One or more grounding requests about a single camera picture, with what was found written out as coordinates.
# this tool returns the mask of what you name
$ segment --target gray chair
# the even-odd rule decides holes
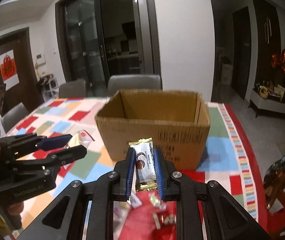
[[[59,87],[59,98],[85,98],[87,97],[86,80],[77,79]]]
[[[1,123],[5,133],[14,127],[20,120],[29,114],[23,103],[17,104],[14,108],[10,109],[4,116],[1,117]]]
[[[129,74],[111,76],[108,82],[107,95],[112,96],[119,89],[161,89],[159,75]]]

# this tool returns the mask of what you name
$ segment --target floor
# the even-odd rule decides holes
[[[250,141],[263,180],[270,165],[283,156],[278,145],[285,143],[285,119],[255,118],[254,109],[248,108],[249,103],[228,85],[214,86],[212,101],[230,104]]]

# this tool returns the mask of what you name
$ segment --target tablecloth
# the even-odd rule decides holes
[[[25,208],[21,214],[23,228],[71,181],[93,181],[113,169],[115,163],[108,155],[94,120],[95,114],[106,101],[106,98],[52,99],[8,132],[7,136],[36,132],[38,135],[53,137],[67,133],[73,135],[85,129],[94,139],[84,159],[61,168],[55,189],[24,202]],[[264,212],[261,177],[246,135],[228,106],[208,103],[208,107],[211,128],[194,176],[201,182],[217,180],[266,229],[267,215]],[[24,158],[39,159],[46,155],[46,152],[40,150]]]

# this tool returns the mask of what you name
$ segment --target wall decoration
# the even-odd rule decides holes
[[[0,71],[6,90],[19,83],[13,49],[0,55]]]

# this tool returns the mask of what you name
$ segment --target metal bolt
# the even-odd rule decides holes
[[[211,181],[209,182],[209,185],[210,185],[211,187],[218,187],[218,186],[219,186],[219,183],[218,183],[217,181],[215,181],[215,180],[211,180]]]
[[[116,171],[110,171],[109,173],[108,173],[108,177],[110,177],[110,178],[114,178],[114,177],[116,177],[118,175],[118,173],[116,172]]]
[[[71,182],[72,187],[79,187],[81,184],[80,180],[74,180]]]
[[[50,170],[44,170],[44,174],[45,174],[45,175],[49,175],[50,172],[51,172]]]
[[[174,171],[174,172],[173,172],[173,177],[174,177],[174,178],[177,179],[177,178],[180,178],[181,176],[182,176],[182,174],[181,174],[179,171]]]

